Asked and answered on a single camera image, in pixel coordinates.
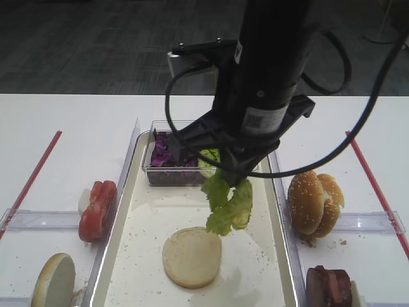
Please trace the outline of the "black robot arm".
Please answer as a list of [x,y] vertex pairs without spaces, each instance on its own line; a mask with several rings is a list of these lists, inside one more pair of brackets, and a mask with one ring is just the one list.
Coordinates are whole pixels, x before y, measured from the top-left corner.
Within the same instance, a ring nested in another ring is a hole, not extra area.
[[237,40],[171,51],[171,59],[187,61],[174,75],[209,66],[219,71],[212,108],[171,134],[168,148],[176,161],[216,148],[222,174],[235,186],[278,148],[300,118],[290,102],[318,28],[305,21],[310,8],[310,1],[248,1]]

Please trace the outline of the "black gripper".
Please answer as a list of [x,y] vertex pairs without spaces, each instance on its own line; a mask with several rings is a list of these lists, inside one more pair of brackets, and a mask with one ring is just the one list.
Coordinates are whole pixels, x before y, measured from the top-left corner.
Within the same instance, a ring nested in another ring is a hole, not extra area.
[[[232,171],[222,177],[236,187],[255,165],[279,146],[280,137],[301,117],[308,117],[314,102],[296,96],[308,48],[279,50],[236,47],[221,68],[212,108],[170,137],[170,152],[177,161],[192,155],[190,149],[220,150],[220,162]],[[196,72],[207,64],[177,76]]]

